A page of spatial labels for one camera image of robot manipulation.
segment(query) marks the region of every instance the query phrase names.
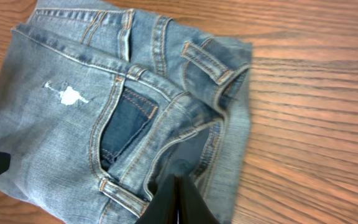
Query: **dark blue denim pocket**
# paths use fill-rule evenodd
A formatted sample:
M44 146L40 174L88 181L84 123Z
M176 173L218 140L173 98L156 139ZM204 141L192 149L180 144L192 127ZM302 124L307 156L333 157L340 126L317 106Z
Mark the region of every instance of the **dark blue denim pocket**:
M100 159L103 169L108 170L136 137L141 138L147 132L157 109L155 101L124 88L102 135Z

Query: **denim fabric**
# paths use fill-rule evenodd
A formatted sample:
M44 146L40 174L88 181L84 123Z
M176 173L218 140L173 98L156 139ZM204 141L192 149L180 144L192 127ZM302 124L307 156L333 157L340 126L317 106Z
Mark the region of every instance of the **denim fabric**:
M0 74L0 151L12 161L0 190L66 223L134 223L179 172L231 222L250 44L97 0L39 1L12 35Z

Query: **jeans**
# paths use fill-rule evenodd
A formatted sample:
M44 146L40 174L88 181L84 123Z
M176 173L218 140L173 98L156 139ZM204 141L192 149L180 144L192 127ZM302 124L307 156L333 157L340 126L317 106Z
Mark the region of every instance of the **jeans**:
M0 190L66 223L134 223L169 173L230 223L251 45L98 0L37 3L0 74Z

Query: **frayed patch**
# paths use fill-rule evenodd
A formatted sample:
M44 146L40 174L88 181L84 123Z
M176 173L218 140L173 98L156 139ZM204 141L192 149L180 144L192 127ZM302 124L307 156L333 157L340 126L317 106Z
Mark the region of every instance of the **frayed patch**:
M50 81L48 81L44 87L58 93L60 96L60 103L63 103L64 105L73 105L78 100L84 103L89 103L88 100L83 98L81 94L78 91L75 91L71 86L67 86L65 91L57 91L50 86Z

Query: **wooden table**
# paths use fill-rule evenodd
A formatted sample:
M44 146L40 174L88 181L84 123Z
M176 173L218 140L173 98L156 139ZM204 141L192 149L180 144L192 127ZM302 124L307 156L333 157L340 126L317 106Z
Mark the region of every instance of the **wooden table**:
M358 223L358 0L111 2L254 43L234 223ZM0 0L0 67L34 7ZM0 223L61 221L0 193Z

